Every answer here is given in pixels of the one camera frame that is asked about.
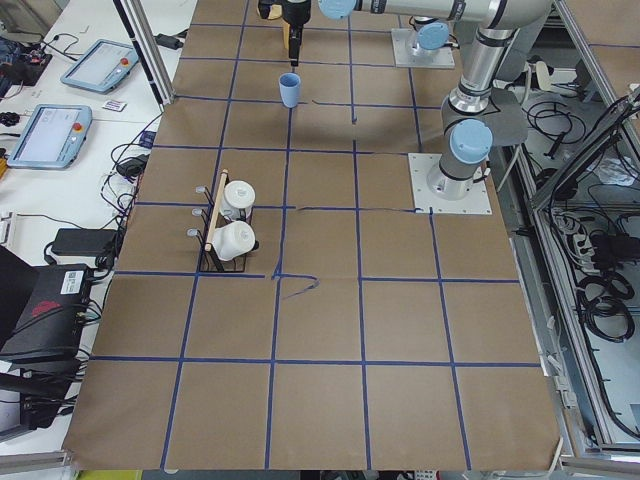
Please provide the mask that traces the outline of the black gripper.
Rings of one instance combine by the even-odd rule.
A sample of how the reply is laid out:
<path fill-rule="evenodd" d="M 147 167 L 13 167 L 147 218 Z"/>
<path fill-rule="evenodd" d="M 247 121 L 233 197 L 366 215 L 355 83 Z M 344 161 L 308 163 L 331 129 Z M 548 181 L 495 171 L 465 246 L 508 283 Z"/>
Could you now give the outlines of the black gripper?
<path fill-rule="evenodd" d="M 299 66 L 303 27 L 311 18 L 311 0 L 281 0 L 282 18 L 289 25 L 288 50 L 292 67 Z"/>

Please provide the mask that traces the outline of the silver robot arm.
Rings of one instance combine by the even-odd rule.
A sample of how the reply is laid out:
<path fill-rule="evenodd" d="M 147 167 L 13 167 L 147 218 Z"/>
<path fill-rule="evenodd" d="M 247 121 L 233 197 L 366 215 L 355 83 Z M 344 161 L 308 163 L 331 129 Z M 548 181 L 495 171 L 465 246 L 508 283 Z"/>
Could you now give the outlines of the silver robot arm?
<path fill-rule="evenodd" d="M 409 52 L 414 56 L 435 53 L 445 47 L 457 48 L 456 40 L 451 39 L 450 25 L 432 17 L 412 16 L 409 18 L 412 32 L 407 41 Z"/>
<path fill-rule="evenodd" d="M 470 191 L 480 164 L 497 144 L 491 128 L 505 125 L 502 112 L 489 118 L 488 106 L 496 79 L 520 75 L 526 56 L 549 12 L 549 1 L 320 1 L 320 12 L 345 20 L 353 12 L 399 15 L 411 28 L 405 49 L 411 57 L 430 54 L 426 26 L 441 22 L 456 36 L 459 53 L 454 69 L 416 69 L 430 91 L 443 94 L 442 155 L 426 175 L 429 189 L 445 200 L 460 200 Z"/>

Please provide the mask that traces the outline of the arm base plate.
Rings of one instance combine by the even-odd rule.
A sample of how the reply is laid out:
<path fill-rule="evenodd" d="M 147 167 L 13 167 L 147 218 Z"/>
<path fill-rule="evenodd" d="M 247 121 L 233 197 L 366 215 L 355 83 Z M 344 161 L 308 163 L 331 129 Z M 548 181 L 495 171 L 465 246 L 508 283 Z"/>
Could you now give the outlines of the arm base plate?
<path fill-rule="evenodd" d="M 442 70 L 455 68 L 452 49 L 445 42 L 437 41 L 437 48 L 427 48 L 427 41 L 421 38 L 419 32 L 405 28 L 392 29 L 391 41 L 396 67 Z"/>
<path fill-rule="evenodd" d="M 473 177 L 453 180 L 440 169 L 440 154 L 409 153 L 414 210 L 422 214 L 491 215 L 482 168 Z"/>

